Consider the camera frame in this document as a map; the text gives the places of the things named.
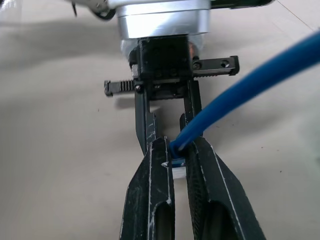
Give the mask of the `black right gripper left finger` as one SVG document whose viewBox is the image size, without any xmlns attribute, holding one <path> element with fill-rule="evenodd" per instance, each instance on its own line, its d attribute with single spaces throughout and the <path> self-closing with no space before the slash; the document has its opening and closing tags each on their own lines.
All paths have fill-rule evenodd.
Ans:
<svg viewBox="0 0 320 240">
<path fill-rule="evenodd" d="M 152 141 L 125 196 L 119 240 L 175 240 L 175 190 L 167 138 Z"/>
</svg>

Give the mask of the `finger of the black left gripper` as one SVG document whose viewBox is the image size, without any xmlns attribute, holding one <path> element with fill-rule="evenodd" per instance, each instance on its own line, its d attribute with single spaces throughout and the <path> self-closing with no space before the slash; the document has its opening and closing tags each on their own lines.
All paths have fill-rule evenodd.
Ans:
<svg viewBox="0 0 320 240">
<path fill-rule="evenodd" d="M 145 155 L 150 144 L 158 138 L 158 125 L 156 115 L 150 111 L 150 100 L 148 92 L 142 86 L 135 87 L 135 131 Z"/>
<path fill-rule="evenodd" d="M 202 111 L 199 82 L 193 78 L 185 83 L 183 92 L 184 113 L 179 118 L 180 132 Z"/>
</svg>

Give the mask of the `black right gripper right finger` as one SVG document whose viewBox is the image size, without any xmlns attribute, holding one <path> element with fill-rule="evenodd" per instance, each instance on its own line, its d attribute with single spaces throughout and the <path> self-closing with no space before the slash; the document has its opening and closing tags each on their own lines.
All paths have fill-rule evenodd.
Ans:
<svg viewBox="0 0 320 240">
<path fill-rule="evenodd" d="M 194 240 L 266 240 L 242 184 L 201 136 L 186 149 L 186 179 Z"/>
</svg>

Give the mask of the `white coupler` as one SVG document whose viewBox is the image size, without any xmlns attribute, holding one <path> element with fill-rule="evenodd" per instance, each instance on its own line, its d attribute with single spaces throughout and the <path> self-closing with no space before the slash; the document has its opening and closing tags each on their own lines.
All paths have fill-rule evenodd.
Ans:
<svg viewBox="0 0 320 240">
<path fill-rule="evenodd" d="M 172 169 L 173 179 L 185 179 L 187 176 L 186 167 L 175 167 Z"/>
</svg>

